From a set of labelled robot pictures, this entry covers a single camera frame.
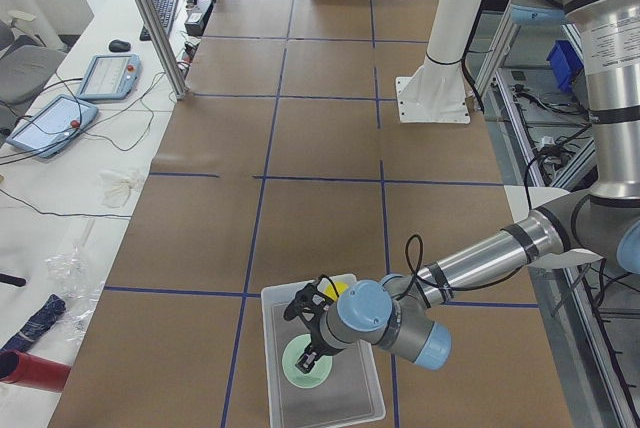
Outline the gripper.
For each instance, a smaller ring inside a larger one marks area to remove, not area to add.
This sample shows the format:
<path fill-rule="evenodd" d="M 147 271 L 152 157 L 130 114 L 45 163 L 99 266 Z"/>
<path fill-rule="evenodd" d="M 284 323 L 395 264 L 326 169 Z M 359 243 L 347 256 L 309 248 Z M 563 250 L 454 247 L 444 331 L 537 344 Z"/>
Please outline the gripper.
<path fill-rule="evenodd" d="M 304 321 L 311 341 L 299 356 L 295 367 L 301 373 L 310 373 L 322 356 L 335 356 L 345 349 L 345 343 L 337 339 L 328 327 L 327 314 L 314 315 Z"/>

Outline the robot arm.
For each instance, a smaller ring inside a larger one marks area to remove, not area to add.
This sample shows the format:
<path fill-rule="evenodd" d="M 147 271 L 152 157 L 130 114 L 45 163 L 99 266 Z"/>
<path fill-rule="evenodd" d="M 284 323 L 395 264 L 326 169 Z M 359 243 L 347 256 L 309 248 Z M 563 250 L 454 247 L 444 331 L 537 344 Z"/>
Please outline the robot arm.
<path fill-rule="evenodd" d="M 639 0 L 511 0 L 522 23 L 570 23 L 580 35 L 597 181 L 533 208 L 495 235 L 451 256 L 414 263 L 411 274 L 361 280 L 336 298 L 316 283 L 287 306 L 310 342 L 296 360 L 310 372 L 325 356 L 366 341 L 427 369 L 451 350 L 449 331 L 426 310 L 455 294 L 505 280 L 539 258 L 586 249 L 639 269 Z"/>

